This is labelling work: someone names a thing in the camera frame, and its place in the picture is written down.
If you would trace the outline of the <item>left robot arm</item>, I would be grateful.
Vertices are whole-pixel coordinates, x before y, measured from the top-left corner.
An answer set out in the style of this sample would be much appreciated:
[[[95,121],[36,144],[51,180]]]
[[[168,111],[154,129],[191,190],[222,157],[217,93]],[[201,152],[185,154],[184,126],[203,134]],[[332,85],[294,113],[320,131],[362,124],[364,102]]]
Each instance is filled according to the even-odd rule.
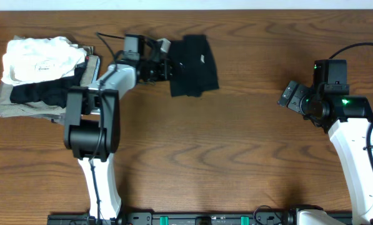
[[[67,94],[64,145],[82,168],[90,198],[84,219],[70,224],[121,224],[121,198],[117,191],[114,154],[119,147],[120,100],[137,83],[172,78],[168,59],[119,60],[86,87],[72,87]]]

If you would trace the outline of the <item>black t-shirt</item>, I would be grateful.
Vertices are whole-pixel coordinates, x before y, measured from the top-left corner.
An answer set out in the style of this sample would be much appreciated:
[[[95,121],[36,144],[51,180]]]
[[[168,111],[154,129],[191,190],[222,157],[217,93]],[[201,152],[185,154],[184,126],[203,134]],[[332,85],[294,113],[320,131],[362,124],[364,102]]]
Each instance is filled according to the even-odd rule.
[[[172,41],[168,53],[172,62],[172,97],[200,97],[205,91],[219,89],[214,55],[203,34],[185,35]]]

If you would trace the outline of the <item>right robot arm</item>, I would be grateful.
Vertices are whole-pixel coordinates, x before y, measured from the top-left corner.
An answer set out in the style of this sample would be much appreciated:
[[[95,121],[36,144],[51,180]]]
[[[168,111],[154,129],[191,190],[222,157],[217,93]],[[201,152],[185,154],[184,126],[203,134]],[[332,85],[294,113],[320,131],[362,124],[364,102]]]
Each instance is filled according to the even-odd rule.
[[[278,101],[322,128],[342,165],[353,224],[373,224],[373,113],[366,97],[291,81]]]

